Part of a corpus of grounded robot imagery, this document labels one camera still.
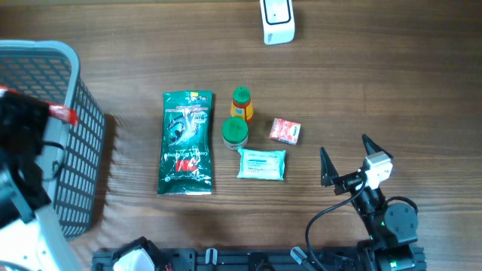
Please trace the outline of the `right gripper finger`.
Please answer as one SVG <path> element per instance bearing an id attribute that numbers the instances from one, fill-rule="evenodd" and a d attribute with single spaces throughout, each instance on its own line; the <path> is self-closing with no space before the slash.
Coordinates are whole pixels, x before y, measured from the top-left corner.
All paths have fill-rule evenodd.
<path id="1" fill-rule="evenodd" d="M 334 184 L 334 179 L 338 178 L 339 175 L 324 147 L 320 148 L 320 158 L 322 168 L 321 184 L 328 187 Z"/>
<path id="2" fill-rule="evenodd" d="M 384 152 L 390 159 L 393 159 L 393 156 L 388 151 L 376 144 L 367 134 L 363 134 L 361 138 L 368 155 Z"/>

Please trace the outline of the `red sauce bottle green cap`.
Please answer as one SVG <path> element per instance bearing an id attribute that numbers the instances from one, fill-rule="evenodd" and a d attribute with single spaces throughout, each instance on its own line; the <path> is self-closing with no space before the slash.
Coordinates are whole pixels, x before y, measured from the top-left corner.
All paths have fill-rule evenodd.
<path id="1" fill-rule="evenodd" d="M 247 124 L 252 122 L 254 108 L 248 87 L 239 86 L 234 90 L 230 114 L 232 117 L 241 117 Z"/>

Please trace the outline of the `green glove package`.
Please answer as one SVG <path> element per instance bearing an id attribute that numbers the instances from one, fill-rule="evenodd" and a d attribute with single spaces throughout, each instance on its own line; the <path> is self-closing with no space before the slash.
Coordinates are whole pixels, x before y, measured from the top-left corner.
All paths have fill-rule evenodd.
<path id="1" fill-rule="evenodd" d="M 209 90 L 163 94 L 159 195 L 212 192 L 212 97 Z"/>

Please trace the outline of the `green lid spice jar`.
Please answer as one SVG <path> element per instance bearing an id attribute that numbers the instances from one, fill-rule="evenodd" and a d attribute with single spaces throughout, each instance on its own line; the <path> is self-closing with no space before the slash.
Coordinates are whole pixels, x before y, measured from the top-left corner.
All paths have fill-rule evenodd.
<path id="1" fill-rule="evenodd" d="M 223 123 L 221 133 L 225 146 L 237 150 L 247 144 L 249 127 L 242 118 L 230 117 Z"/>

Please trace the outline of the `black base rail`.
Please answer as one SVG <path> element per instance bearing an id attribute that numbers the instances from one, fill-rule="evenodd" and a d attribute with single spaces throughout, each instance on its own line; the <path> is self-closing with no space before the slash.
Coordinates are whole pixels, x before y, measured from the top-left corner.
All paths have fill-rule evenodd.
<path id="1" fill-rule="evenodd" d="M 144 236 L 115 250 L 98 251 L 92 258 L 92 270 L 113 270 L 121 258 L 134 251 L 146 252 L 153 266 L 144 270 L 318 270 L 308 253 L 298 247 L 292 250 L 218 250 L 208 248 L 158 248 Z M 369 251 L 357 247 L 328 247 L 315 252 L 327 270 L 411 270 L 428 269 L 424 250 L 410 247 L 401 251 Z"/>

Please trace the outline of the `teal wet wipes pack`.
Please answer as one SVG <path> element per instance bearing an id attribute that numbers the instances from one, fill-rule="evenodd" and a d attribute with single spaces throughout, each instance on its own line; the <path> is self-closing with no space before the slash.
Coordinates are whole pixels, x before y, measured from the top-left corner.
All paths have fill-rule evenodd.
<path id="1" fill-rule="evenodd" d="M 286 150 L 256 151 L 240 148 L 237 151 L 241 156 L 237 178 L 284 180 Z"/>

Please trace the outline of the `red instant coffee stick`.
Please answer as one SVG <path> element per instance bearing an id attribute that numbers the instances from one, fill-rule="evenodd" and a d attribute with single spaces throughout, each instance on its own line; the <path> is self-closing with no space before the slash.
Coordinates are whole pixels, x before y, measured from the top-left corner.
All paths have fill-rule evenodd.
<path id="1" fill-rule="evenodd" d="M 5 86 L 1 86 L 1 100 L 11 105 L 19 114 L 38 112 L 41 117 L 53 117 L 63 123 L 76 125 L 78 116 L 75 110 L 64 105 L 44 102 L 31 96 L 24 95 Z"/>

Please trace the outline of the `grey plastic mesh basket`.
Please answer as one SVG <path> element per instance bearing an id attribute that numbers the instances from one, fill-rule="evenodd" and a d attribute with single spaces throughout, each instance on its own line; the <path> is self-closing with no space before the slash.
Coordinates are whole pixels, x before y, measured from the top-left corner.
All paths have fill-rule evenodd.
<path id="1" fill-rule="evenodd" d="M 36 163 L 69 241 L 86 233 L 93 219 L 96 184 L 105 141 L 105 115 L 81 79 L 77 53 L 60 41 L 3 40 L 1 84 L 44 102 L 75 110 L 76 125 L 49 119 Z"/>

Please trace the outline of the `white barcode scanner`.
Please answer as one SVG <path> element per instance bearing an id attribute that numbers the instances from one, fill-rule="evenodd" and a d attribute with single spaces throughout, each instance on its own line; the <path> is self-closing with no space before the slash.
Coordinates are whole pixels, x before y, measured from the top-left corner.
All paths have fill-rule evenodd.
<path id="1" fill-rule="evenodd" d="M 261 22 L 266 45 L 293 41 L 295 34 L 292 0 L 260 0 Z"/>

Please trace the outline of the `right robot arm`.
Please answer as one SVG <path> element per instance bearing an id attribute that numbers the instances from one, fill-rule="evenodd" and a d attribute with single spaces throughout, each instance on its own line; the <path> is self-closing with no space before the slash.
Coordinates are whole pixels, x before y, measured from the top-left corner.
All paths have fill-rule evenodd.
<path id="1" fill-rule="evenodd" d="M 349 193 L 369 238 L 351 248 L 329 248 L 319 255 L 322 263 L 336 270 L 417 271 L 426 270 L 424 249 L 418 241 L 418 207 L 403 196 L 386 198 L 380 185 L 393 169 L 393 156 L 368 135 L 362 136 L 367 155 L 361 168 L 339 175 L 327 151 L 320 149 L 321 184 L 332 186 L 337 195 Z"/>

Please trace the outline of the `small red white box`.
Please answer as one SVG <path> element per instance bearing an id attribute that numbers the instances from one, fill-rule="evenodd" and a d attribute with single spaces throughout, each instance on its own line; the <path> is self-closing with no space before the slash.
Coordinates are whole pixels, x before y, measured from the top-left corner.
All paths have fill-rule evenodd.
<path id="1" fill-rule="evenodd" d="M 269 138 L 278 142 L 296 145 L 300 136 L 301 125 L 281 118 L 275 118 Z"/>

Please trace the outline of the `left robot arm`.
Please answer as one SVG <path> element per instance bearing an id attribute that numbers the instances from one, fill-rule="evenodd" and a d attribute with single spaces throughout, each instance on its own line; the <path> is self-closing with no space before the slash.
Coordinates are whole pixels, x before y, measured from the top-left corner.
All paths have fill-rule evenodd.
<path id="1" fill-rule="evenodd" d="M 1 88 L 1 265 L 12 270 L 80 270 L 35 162 L 49 119 L 75 125 L 75 110 Z"/>

